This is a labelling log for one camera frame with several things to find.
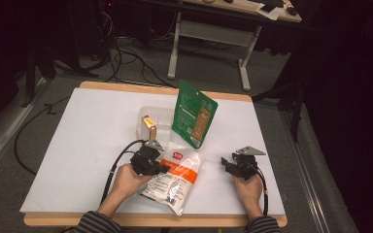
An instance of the green snack bag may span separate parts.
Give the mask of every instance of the green snack bag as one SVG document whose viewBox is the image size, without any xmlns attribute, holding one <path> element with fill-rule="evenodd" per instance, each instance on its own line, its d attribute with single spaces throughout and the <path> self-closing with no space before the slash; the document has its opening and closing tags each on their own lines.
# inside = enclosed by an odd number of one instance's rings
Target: green snack bag
<svg viewBox="0 0 373 233">
<path fill-rule="evenodd" d="M 180 80 L 172 130 L 195 149 L 199 149 L 204 142 L 217 107 L 218 103 L 213 99 L 195 86 Z"/>
</svg>

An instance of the striped sleeve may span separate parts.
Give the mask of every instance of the striped sleeve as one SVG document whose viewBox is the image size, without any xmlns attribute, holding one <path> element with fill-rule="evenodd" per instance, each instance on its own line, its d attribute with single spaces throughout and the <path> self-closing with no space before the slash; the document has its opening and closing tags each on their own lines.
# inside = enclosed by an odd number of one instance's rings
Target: striped sleeve
<svg viewBox="0 0 373 233">
<path fill-rule="evenodd" d="M 247 233 L 277 233 L 281 232 L 278 222 L 271 216 L 261 216 L 252 219 L 244 228 Z"/>
<path fill-rule="evenodd" d="M 83 215 L 74 233 L 90 232 L 116 233 L 120 232 L 120 226 L 107 216 L 90 211 Z"/>
</svg>

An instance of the red label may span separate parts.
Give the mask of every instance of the red label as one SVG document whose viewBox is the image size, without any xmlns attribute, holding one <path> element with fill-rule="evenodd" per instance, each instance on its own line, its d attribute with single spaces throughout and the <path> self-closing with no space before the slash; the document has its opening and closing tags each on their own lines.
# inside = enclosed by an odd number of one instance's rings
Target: red label
<svg viewBox="0 0 373 233">
<path fill-rule="evenodd" d="M 174 152 L 174 154 L 172 154 L 172 157 L 181 160 L 184 156 L 181 153 Z"/>
<path fill-rule="evenodd" d="M 174 157 L 175 157 L 175 154 L 182 156 L 180 153 L 175 152 L 173 155 Z M 162 159 L 159 164 L 169 166 L 170 169 L 168 173 L 175 175 L 175 176 L 183 177 L 190 183 L 195 183 L 196 178 L 198 177 L 198 174 L 194 172 L 192 169 L 184 167 L 183 165 L 180 165 L 176 162 L 171 162 L 171 161 Z"/>
</svg>

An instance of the person's right hand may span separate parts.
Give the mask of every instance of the person's right hand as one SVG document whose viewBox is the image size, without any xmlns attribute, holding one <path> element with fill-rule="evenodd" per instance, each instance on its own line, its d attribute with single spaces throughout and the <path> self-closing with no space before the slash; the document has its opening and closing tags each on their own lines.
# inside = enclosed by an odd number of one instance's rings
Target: person's right hand
<svg viewBox="0 0 373 233">
<path fill-rule="evenodd" d="M 133 170 L 132 164 L 123 164 L 118 168 L 114 185 L 99 206 L 97 212 L 112 218 L 122 202 L 135 194 L 143 183 L 149 181 L 153 176 L 138 176 Z"/>
<path fill-rule="evenodd" d="M 247 212 L 248 218 L 263 216 L 259 207 L 259 198 L 262 193 L 262 180 L 258 174 L 250 177 L 246 181 L 232 176 L 235 183 L 238 197 Z"/>
</svg>

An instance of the white plastic bag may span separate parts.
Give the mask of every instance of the white plastic bag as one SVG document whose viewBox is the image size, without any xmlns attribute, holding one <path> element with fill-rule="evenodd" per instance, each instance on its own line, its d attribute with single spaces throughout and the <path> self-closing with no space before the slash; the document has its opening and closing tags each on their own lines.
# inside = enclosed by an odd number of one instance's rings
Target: white plastic bag
<svg viewBox="0 0 373 233">
<path fill-rule="evenodd" d="M 171 168 L 166 174 L 153 177 L 141 194 L 168 205 L 180 216 L 187 203 L 187 195 L 198 177 L 201 159 L 195 150 L 170 142 L 160 164 Z"/>
</svg>

